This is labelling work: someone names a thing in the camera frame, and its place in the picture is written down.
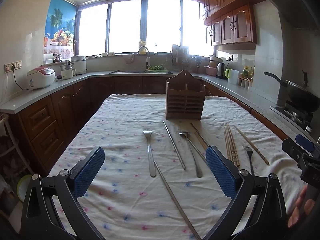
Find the right hand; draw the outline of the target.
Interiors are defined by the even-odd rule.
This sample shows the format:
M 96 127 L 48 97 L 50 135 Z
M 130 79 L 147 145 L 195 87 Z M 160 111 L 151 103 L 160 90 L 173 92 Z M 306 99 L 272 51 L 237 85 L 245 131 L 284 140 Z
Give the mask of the right hand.
M 303 187 L 298 199 L 296 200 L 296 206 L 293 210 L 293 213 L 289 217 L 289 220 L 287 223 L 288 228 L 293 227 L 299 221 L 301 207 L 303 207 L 304 213 L 306 215 L 309 215 L 309 213 L 311 212 L 311 210 L 313 209 L 313 207 L 315 205 L 315 201 L 313 199 L 307 199 L 305 204 L 303 204 L 304 200 L 305 200 L 307 189 L 308 189 L 308 185 L 306 184 Z

